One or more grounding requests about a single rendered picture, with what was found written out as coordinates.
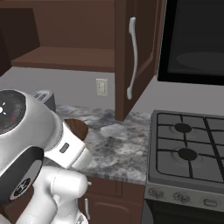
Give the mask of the brown drawer front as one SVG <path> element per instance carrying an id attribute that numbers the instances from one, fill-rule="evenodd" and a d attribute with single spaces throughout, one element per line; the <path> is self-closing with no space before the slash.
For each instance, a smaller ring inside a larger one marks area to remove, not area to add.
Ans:
<path id="1" fill-rule="evenodd" d="M 87 193 L 111 197 L 123 196 L 123 183 L 120 181 L 97 177 L 88 177 L 87 180 L 91 183 Z"/>

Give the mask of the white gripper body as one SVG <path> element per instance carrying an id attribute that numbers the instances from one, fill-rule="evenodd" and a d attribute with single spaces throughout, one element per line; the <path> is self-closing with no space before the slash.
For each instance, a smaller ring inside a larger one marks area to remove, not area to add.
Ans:
<path id="1" fill-rule="evenodd" d="M 85 148 L 80 156 L 74 161 L 72 167 L 76 170 L 86 168 L 91 162 L 91 153 L 89 149 Z"/>

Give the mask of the grey gas stove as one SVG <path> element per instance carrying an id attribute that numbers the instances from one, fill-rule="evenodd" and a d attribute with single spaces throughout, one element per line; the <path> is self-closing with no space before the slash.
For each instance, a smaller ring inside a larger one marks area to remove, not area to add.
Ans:
<path id="1" fill-rule="evenodd" d="M 164 197 L 151 197 L 151 188 Z M 141 224 L 224 224 L 224 116 L 153 111 Z"/>

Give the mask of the brown wall cabinet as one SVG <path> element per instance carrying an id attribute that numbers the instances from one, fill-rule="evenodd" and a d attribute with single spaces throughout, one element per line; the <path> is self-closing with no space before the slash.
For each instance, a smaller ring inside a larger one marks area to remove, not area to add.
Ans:
<path id="1" fill-rule="evenodd" d="M 0 0 L 0 8 L 31 8 L 40 46 L 13 67 L 113 72 L 113 0 Z"/>

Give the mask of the cream wall socket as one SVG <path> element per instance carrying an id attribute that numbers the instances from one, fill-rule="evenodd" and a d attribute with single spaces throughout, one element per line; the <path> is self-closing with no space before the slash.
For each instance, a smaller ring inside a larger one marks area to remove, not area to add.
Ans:
<path id="1" fill-rule="evenodd" d="M 98 96 L 108 95 L 108 80 L 107 79 L 97 79 L 96 80 L 96 91 Z"/>

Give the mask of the brown base cabinet door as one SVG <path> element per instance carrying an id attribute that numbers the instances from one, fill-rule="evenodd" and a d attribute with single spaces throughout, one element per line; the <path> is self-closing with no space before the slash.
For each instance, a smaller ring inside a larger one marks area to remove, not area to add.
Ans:
<path id="1" fill-rule="evenodd" d="M 78 199 L 84 214 L 85 200 L 88 200 L 89 224 L 141 224 L 141 204 L 85 194 Z"/>

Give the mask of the black microwave oven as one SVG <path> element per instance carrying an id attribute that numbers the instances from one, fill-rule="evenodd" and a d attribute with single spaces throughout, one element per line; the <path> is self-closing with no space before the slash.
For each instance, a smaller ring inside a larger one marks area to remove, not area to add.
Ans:
<path id="1" fill-rule="evenodd" d="M 165 0 L 157 79 L 224 86 L 224 0 Z"/>

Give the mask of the brown plain cabinet door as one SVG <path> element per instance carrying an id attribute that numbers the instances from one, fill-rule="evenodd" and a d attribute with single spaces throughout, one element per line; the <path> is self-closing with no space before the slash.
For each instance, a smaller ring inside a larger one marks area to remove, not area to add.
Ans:
<path id="1" fill-rule="evenodd" d="M 12 61 L 40 46 L 31 8 L 0 8 L 0 77 Z"/>

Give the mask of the brown wooden bowl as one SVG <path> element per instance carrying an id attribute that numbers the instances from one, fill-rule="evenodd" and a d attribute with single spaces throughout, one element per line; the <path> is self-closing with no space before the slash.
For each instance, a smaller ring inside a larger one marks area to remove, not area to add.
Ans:
<path id="1" fill-rule="evenodd" d="M 67 127 L 75 134 L 80 140 L 84 141 L 88 135 L 88 126 L 79 119 L 65 119 Z"/>

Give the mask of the grey toaster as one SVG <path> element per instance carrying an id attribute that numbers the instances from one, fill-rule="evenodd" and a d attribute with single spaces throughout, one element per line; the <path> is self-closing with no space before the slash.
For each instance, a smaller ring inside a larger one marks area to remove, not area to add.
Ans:
<path id="1" fill-rule="evenodd" d="M 56 111 L 54 93 L 51 90 L 38 90 L 32 94 L 35 101 L 35 107 L 40 110 L 50 109 Z"/>

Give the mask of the grey stove knob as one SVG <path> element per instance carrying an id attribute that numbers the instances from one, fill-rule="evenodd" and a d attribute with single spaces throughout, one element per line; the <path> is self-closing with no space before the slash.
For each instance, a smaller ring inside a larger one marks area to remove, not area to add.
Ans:
<path id="1" fill-rule="evenodd" d="M 149 190 L 149 194 L 151 197 L 154 197 L 157 200 L 162 199 L 164 197 L 164 192 L 158 188 L 151 188 Z"/>
<path id="2" fill-rule="evenodd" d="M 190 196 L 184 192 L 176 192 L 173 197 L 182 204 L 188 203 L 190 201 Z"/>
<path id="3" fill-rule="evenodd" d="M 218 200 L 217 199 L 209 199 L 206 198 L 203 200 L 204 205 L 207 207 L 217 207 L 218 206 Z"/>

